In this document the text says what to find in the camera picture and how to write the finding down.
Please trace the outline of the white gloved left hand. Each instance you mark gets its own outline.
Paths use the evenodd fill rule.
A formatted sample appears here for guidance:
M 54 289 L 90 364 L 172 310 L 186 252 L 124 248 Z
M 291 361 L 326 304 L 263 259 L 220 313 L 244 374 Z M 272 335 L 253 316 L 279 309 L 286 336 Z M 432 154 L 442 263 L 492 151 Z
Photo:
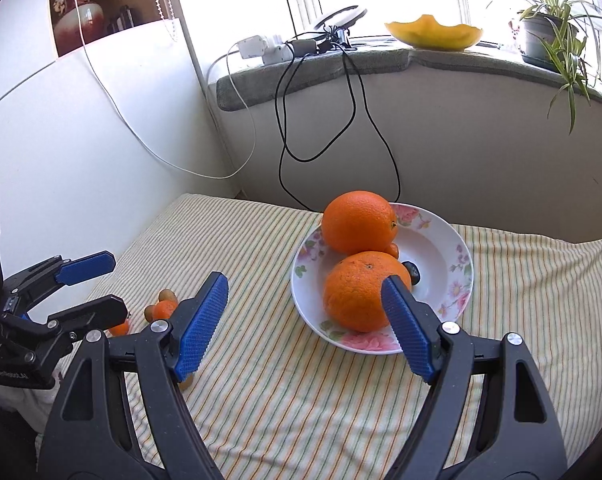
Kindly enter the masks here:
M 36 434 L 42 434 L 45 431 L 62 379 L 62 366 L 57 365 L 54 368 L 54 387 L 49 390 L 0 385 L 0 407 L 8 412 L 19 413 Z

